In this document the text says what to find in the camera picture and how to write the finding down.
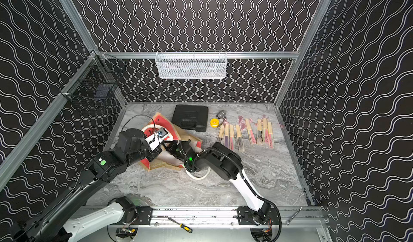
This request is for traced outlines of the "red jute tote bag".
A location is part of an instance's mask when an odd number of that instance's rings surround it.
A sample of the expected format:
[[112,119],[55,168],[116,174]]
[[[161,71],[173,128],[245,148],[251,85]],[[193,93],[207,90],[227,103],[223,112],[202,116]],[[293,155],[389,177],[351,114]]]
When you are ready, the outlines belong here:
[[165,129],[168,135],[161,145],[161,153],[153,160],[143,159],[140,164],[147,170],[167,167],[177,170],[186,170],[186,173],[194,180],[203,180],[211,172],[211,168],[206,168],[206,173],[202,176],[196,176],[194,173],[202,169],[196,169],[191,165],[195,157],[202,152],[202,140],[187,133],[180,127],[173,124],[161,113],[156,113],[153,119],[142,128],[146,135],[153,135],[160,129]]

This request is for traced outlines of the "bamboo fan purple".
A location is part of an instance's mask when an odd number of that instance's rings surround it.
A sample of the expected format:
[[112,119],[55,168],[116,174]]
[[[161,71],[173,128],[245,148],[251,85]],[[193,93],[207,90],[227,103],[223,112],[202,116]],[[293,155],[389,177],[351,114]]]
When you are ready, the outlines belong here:
[[224,127],[224,146],[230,148],[230,125],[225,124]]

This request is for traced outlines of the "bamboo fan pink green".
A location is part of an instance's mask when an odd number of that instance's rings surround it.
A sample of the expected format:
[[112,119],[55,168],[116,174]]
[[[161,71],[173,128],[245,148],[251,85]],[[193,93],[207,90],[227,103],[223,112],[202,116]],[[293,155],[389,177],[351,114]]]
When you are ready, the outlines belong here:
[[250,144],[255,145],[257,143],[257,141],[256,141],[255,136],[253,134],[253,130],[252,130],[252,127],[251,127],[251,122],[248,118],[245,118],[245,125],[246,125],[246,130],[247,130],[247,133],[248,133],[248,138],[249,138]]

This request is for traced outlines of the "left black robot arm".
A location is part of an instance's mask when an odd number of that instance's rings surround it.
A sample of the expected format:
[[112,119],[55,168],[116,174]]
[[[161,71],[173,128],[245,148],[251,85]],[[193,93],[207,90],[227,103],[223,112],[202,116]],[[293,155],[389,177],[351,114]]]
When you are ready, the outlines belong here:
[[142,130],[127,129],[119,133],[116,146],[103,151],[86,163],[67,190],[43,211],[29,220],[20,220],[10,229],[14,242],[64,241],[70,236],[63,229],[69,218],[97,191],[143,159],[154,159],[169,133],[155,129],[147,137]]

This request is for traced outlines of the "bamboo fan floral white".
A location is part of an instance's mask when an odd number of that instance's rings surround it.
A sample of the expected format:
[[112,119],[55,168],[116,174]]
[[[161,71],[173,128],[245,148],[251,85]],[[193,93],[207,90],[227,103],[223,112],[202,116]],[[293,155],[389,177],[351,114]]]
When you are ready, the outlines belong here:
[[218,133],[217,139],[216,139],[217,143],[220,143],[220,144],[222,143],[222,140],[224,138],[224,134],[225,134],[225,125],[221,125],[220,128],[219,128],[219,133]]

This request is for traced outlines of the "bamboo fan pink white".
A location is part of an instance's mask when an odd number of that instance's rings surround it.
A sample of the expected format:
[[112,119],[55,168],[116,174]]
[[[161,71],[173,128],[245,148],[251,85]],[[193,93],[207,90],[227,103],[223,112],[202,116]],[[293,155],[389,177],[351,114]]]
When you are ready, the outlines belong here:
[[262,118],[262,128],[263,128],[263,140],[265,144],[268,144],[268,119],[266,117]]

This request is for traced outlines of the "bamboo fan dark floral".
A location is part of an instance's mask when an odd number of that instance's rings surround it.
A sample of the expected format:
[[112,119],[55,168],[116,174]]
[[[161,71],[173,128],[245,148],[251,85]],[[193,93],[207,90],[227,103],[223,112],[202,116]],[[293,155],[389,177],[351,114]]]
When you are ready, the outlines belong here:
[[257,144],[261,145],[264,142],[263,138],[263,128],[262,128],[262,119],[257,119]]

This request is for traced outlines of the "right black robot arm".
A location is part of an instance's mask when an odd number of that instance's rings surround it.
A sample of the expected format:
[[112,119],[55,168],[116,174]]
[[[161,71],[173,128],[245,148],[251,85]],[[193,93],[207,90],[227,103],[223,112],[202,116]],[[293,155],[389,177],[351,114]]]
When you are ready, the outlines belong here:
[[195,152],[189,142],[184,141],[170,142],[166,150],[174,158],[181,160],[190,174],[209,168],[222,179],[231,182],[249,208],[249,216],[245,218],[248,222],[254,225],[281,222],[279,209],[254,188],[244,171],[242,159],[236,152],[218,142],[202,152]]

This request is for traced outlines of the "bamboo fan grey floral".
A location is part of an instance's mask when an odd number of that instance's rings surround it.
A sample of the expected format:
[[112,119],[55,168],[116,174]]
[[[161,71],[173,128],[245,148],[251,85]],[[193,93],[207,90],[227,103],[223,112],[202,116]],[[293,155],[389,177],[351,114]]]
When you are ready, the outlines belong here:
[[239,152],[245,152],[245,146],[244,146],[244,138],[242,134],[242,116],[238,117],[238,124],[236,125],[236,137],[237,137],[237,145],[238,145],[238,150]]

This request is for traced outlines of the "bamboo fan pink stripe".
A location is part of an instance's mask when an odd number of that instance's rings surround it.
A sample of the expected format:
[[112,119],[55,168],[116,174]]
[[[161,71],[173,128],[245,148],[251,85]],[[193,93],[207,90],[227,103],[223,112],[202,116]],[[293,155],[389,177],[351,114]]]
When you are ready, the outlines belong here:
[[269,148],[274,148],[272,122],[268,122],[268,136],[267,136],[267,140],[268,140]]

